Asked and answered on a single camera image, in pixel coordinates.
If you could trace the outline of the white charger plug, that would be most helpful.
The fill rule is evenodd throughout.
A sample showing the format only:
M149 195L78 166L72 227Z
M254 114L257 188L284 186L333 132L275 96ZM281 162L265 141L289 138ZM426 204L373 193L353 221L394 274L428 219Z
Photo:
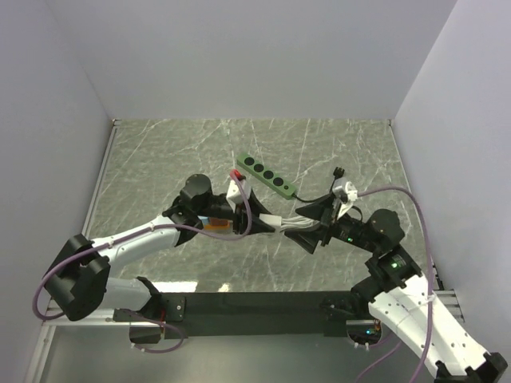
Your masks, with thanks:
M282 217L279 215L260 214L259 219L276 231L279 231L282 227Z

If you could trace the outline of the orange power strip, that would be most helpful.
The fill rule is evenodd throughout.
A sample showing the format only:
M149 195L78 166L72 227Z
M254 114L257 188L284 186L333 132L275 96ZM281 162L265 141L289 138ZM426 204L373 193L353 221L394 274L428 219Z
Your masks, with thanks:
M215 219L215 218L211 218L211 217L209 217L209 219L210 219L209 225L203 224L204 229L206 231L214 231L214 232L224 233L224 232L229 232L232 229L232 222L228 219Z

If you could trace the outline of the green power strip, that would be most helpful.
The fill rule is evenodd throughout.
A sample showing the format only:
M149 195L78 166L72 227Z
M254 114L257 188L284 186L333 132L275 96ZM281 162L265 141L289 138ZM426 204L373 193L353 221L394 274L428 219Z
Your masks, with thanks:
M284 199L294 197L296 186L255 157L241 153L236 157L236 164Z

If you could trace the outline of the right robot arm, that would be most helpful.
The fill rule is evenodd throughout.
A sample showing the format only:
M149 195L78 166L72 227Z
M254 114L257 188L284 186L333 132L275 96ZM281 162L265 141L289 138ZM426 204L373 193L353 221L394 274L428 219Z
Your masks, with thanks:
M315 221L285 235L309 253L338 239L370 252L369 277L351 288L351 299L332 302L331 317L370 316L388 327L419 357L436 382L497 382L508 368L500 353L474 340L434 292L433 281L401 244L405 236L396 212L378 209L362 222L334 195L299 207Z

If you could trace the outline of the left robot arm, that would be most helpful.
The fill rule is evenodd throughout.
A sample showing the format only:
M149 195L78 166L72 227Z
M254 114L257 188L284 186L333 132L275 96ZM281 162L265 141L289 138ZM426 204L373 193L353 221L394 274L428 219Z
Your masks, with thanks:
M198 234L236 241L274 233L275 227L260 218L267 209L245 176L231 171L230 177L227 192L214 195L206 175L192 175L172 206L148 223L99 239L75 235L60 250L40 287L57 303L61 315L75 322L99 308L108 293L112 267L181 246Z

